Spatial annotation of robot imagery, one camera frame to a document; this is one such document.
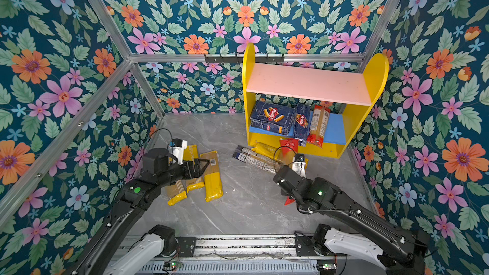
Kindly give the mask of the blue Barilla spaghetti box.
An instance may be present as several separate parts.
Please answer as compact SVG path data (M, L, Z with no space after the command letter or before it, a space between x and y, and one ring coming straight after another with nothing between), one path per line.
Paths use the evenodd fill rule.
M295 108L294 138L300 146L306 146L309 136L311 108L306 104L298 103Z

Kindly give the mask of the red spaghetti bag white label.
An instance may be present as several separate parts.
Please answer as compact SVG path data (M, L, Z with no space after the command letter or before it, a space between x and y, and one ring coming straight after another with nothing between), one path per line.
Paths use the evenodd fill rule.
M330 113L330 109L315 106L309 126L309 135L306 140L307 143L323 148Z

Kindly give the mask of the blue Barilla rigatoni box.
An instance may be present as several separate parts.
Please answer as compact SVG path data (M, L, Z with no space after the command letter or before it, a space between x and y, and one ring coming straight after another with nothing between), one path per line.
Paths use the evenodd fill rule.
M295 115L295 108L257 101L250 115L250 126L286 135L294 126Z

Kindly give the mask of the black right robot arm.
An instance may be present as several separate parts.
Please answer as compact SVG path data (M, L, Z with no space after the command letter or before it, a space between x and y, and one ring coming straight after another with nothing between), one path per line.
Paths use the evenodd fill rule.
M424 274L430 235L394 225L354 201L333 183L301 177L281 166L273 177L283 195L303 215L321 214L349 226L353 234L318 225L310 239L319 254L344 254L364 260L387 274Z

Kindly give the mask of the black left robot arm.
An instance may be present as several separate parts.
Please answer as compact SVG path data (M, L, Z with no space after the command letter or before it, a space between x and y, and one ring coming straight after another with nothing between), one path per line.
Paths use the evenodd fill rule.
M141 159L139 177L126 184L97 231L66 274L103 274L127 233L160 196L161 189L199 178L211 164L207 159L178 161L166 148L154 148Z

